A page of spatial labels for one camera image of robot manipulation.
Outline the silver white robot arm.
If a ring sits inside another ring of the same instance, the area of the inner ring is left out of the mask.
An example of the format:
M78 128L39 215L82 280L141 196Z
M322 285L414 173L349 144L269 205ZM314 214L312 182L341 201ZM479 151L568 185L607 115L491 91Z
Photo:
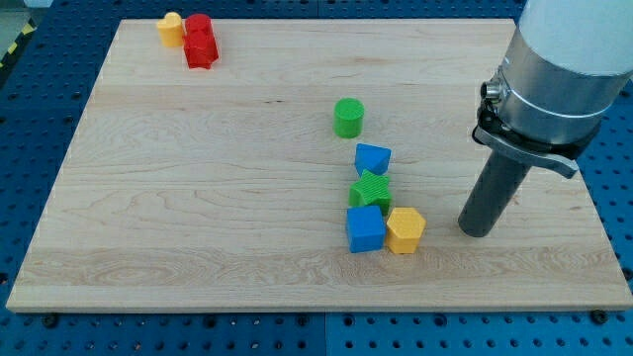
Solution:
M485 168L571 178L632 75L632 0L530 0L494 76L481 86L474 137Z

